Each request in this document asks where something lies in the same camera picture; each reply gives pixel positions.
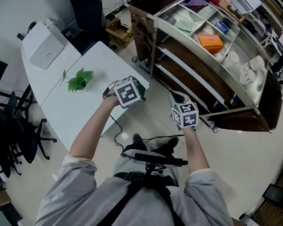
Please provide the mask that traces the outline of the white box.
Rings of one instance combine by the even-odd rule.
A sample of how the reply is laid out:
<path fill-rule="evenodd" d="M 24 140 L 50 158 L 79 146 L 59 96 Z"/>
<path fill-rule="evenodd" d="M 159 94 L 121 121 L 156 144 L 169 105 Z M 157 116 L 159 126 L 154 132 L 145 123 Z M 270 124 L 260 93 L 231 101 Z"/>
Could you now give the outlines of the white box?
<path fill-rule="evenodd" d="M 46 70 L 64 49 L 64 45 L 42 22 L 28 32 L 22 40 L 26 59 L 33 65 Z"/>

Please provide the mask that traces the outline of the white metal shelving rack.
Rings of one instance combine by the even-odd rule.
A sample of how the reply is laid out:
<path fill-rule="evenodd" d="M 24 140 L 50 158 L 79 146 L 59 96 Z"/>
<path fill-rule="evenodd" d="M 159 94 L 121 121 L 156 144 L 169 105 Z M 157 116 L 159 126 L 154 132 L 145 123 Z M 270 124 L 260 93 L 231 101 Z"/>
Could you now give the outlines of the white metal shelving rack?
<path fill-rule="evenodd" d="M 270 64 L 280 57 L 277 38 L 283 35 L 283 0 L 260 0 L 261 5 L 244 16 L 240 28 L 253 40 Z"/>

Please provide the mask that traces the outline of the white plastic cylindrical container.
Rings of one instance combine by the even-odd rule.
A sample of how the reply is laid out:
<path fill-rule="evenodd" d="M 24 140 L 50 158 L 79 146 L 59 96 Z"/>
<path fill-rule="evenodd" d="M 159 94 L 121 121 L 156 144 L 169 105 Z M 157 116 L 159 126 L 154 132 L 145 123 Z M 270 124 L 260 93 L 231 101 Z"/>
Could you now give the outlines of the white plastic cylindrical container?
<path fill-rule="evenodd" d="M 258 55 L 249 61 L 249 66 L 255 72 L 262 70 L 265 68 L 264 59 Z"/>

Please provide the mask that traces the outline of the person's grey shirt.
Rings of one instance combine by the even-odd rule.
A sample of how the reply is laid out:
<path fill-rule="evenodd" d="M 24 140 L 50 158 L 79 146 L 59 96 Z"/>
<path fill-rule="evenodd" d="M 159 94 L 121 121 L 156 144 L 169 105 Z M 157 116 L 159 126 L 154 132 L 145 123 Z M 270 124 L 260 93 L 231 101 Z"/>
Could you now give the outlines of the person's grey shirt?
<path fill-rule="evenodd" d="M 141 172 L 141 166 L 120 157 L 115 174 Z M 126 195 L 130 181 L 115 176 L 96 184 L 91 159 L 68 154 L 57 181 L 44 196 L 34 226 L 96 226 Z M 173 208 L 185 226 L 233 226 L 216 173 L 190 173 L 185 188 L 168 186 Z M 159 193 L 143 187 L 125 206 L 112 226 L 175 226 Z"/>

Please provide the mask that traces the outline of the black high-back office chair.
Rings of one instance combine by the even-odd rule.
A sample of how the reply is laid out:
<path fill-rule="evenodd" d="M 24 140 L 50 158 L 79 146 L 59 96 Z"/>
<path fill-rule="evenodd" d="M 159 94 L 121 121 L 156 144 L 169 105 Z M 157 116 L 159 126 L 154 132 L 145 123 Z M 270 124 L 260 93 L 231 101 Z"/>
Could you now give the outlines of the black high-back office chair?
<path fill-rule="evenodd" d="M 102 24 L 103 7 L 101 0 L 70 0 L 77 27 L 81 30 L 76 36 L 68 35 L 70 26 L 62 30 L 68 41 L 84 55 L 93 45 L 101 41 L 109 46 L 109 35 Z"/>

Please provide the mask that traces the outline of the black chest harness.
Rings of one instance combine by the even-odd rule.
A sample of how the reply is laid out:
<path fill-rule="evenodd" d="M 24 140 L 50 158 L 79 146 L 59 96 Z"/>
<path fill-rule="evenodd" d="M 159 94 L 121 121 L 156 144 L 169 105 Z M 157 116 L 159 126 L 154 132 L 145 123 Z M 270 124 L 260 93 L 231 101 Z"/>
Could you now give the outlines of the black chest harness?
<path fill-rule="evenodd" d="M 170 176 L 158 176 L 151 174 L 143 174 L 137 172 L 120 172 L 114 175 L 117 178 L 130 181 L 127 187 L 126 195 L 118 202 L 118 204 L 100 221 L 97 226 L 112 226 L 120 213 L 123 211 L 127 203 L 143 188 L 153 189 L 159 193 L 161 198 L 169 207 L 175 226 L 185 226 L 181 218 L 177 215 L 173 208 L 168 186 L 178 187 L 178 183 Z"/>

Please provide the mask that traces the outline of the orange box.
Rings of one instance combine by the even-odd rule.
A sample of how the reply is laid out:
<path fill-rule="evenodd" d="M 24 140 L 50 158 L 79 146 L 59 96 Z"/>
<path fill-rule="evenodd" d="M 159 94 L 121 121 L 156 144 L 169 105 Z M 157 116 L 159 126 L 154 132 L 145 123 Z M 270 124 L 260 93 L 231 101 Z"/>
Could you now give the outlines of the orange box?
<path fill-rule="evenodd" d="M 201 46 L 211 54 L 218 53 L 224 47 L 223 42 L 217 34 L 198 35 L 197 37 Z"/>

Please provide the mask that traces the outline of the brown service cart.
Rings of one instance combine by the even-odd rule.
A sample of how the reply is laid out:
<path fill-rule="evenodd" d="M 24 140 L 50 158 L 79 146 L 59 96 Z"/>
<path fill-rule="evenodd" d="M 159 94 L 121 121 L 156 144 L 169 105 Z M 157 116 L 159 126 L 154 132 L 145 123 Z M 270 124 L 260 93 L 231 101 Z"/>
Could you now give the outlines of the brown service cart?
<path fill-rule="evenodd" d="M 213 131 L 219 129 L 273 132 L 278 124 L 283 94 L 277 78 L 269 71 L 268 60 L 253 40 L 220 10 L 208 20 L 197 13 L 205 6 L 189 7 L 188 0 L 124 0 L 130 10 L 137 58 L 146 71 L 168 89 L 188 95 L 196 103 L 200 118 Z M 167 17 L 176 19 L 172 26 Z M 178 28 L 180 20 L 194 22 L 192 32 Z M 222 21 L 227 35 L 215 27 Z M 204 49 L 198 35 L 217 34 L 224 47 L 215 54 Z M 227 54 L 235 51 L 238 64 L 228 66 Z M 265 68 L 256 71 L 256 80 L 239 82 L 243 67 L 261 56 Z"/>

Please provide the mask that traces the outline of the green potted plant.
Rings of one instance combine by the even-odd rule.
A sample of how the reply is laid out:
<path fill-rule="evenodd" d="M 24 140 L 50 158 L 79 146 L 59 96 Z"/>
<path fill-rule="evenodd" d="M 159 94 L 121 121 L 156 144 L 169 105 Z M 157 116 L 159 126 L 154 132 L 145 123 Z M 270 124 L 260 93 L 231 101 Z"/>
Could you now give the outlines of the green potted plant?
<path fill-rule="evenodd" d="M 86 71 L 84 68 L 82 68 L 76 73 L 75 77 L 68 78 L 67 72 L 64 70 L 61 85 L 65 79 L 68 79 L 67 91 L 72 93 L 77 92 L 78 90 L 83 90 L 92 81 L 93 71 Z"/>

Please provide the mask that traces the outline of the pale green paper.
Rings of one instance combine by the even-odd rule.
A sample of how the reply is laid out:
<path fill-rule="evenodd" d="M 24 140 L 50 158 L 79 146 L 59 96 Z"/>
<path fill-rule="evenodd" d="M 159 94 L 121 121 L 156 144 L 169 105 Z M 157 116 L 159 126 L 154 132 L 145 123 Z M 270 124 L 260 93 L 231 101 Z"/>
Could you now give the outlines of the pale green paper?
<path fill-rule="evenodd" d="M 194 27 L 194 22 L 187 20 L 180 20 L 178 28 L 187 32 L 192 32 Z"/>

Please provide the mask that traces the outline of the white mugs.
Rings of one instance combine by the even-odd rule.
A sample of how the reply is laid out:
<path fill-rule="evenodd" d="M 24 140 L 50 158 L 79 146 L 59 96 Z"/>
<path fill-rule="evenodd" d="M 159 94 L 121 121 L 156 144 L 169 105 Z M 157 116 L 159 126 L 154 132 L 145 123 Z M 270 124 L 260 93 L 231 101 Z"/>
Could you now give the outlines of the white mugs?
<path fill-rule="evenodd" d="M 248 85 L 256 80 L 256 74 L 252 69 L 243 67 L 239 76 L 239 82 L 242 85 Z"/>

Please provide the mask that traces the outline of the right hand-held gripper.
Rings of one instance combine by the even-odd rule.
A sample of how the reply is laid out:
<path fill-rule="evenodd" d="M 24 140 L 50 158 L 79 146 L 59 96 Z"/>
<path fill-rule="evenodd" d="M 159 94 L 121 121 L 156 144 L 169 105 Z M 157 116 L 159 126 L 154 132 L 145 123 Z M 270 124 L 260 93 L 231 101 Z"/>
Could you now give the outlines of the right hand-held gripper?
<path fill-rule="evenodd" d="M 197 105 L 190 100 L 188 95 L 171 90 L 169 101 L 172 109 L 172 119 L 179 128 L 196 127 L 199 123 Z"/>

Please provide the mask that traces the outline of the person's left forearm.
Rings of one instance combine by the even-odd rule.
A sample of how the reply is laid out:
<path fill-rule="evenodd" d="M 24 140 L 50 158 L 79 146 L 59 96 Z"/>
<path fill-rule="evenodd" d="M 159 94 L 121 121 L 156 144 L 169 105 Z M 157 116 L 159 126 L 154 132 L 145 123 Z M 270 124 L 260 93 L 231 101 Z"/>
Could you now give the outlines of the person's left forearm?
<path fill-rule="evenodd" d="M 77 158 L 93 159 L 101 134 L 112 110 L 119 105 L 114 89 L 110 89 L 98 109 L 73 141 L 69 154 Z"/>

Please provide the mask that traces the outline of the black mouse pad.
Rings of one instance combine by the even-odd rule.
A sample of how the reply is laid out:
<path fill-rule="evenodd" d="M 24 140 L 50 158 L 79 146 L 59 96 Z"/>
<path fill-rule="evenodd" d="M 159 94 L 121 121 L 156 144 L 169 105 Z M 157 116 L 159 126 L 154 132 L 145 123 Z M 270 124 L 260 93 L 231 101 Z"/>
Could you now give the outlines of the black mouse pad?
<path fill-rule="evenodd" d="M 237 17 L 237 19 L 241 19 L 242 18 L 241 14 L 238 12 L 238 10 L 237 10 L 237 8 L 235 6 L 227 5 L 227 9 L 231 13 L 233 13 Z"/>

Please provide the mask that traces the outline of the white table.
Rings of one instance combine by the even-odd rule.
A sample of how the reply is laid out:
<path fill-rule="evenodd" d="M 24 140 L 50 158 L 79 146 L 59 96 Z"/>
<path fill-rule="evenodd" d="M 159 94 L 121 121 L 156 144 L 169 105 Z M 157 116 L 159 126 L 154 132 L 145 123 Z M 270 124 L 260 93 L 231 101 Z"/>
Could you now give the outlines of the white table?
<path fill-rule="evenodd" d="M 97 42 L 68 71 L 73 78 L 80 69 L 93 71 L 93 79 L 77 92 L 68 91 L 68 80 L 60 79 L 41 108 L 66 149 L 102 102 L 102 94 L 114 81 L 135 77 L 146 89 L 150 83 L 104 43 Z"/>

